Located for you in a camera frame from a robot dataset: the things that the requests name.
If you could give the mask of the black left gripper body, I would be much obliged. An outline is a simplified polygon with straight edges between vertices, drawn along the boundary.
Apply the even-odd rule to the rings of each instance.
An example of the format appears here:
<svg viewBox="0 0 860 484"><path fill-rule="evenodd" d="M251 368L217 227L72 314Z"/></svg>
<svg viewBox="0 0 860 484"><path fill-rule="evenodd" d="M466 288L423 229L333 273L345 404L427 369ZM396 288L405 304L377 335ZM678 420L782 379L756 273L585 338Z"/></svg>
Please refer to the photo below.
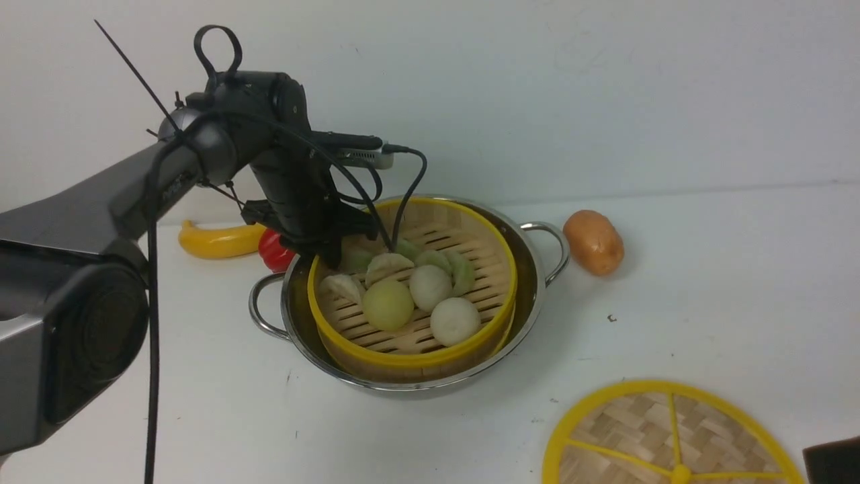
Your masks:
<svg viewBox="0 0 860 484"><path fill-rule="evenodd" d="M330 268L342 262L342 243L354 236L378 238L374 215L347 204L336 189L332 168L341 165L320 148L271 147L249 163L264 199L248 201L242 217L279 233L282 243Z"/></svg>

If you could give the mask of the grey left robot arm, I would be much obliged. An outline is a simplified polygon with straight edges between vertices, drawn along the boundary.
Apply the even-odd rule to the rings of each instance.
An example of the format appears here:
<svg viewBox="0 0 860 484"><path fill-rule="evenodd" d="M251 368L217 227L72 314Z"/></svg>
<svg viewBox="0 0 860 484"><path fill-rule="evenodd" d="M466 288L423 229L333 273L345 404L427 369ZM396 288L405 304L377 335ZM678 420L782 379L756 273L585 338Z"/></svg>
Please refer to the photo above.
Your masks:
<svg viewBox="0 0 860 484"><path fill-rule="evenodd" d="M341 240L377 235L331 169L375 136L310 128L303 86L283 73L210 73L177 102L159 140L58 195L2 214L2 454L43 443L110 386L157 328L155 255L137 242L192 187L250 166L264 193L247 223L303 256L341 260Z"/></svg>

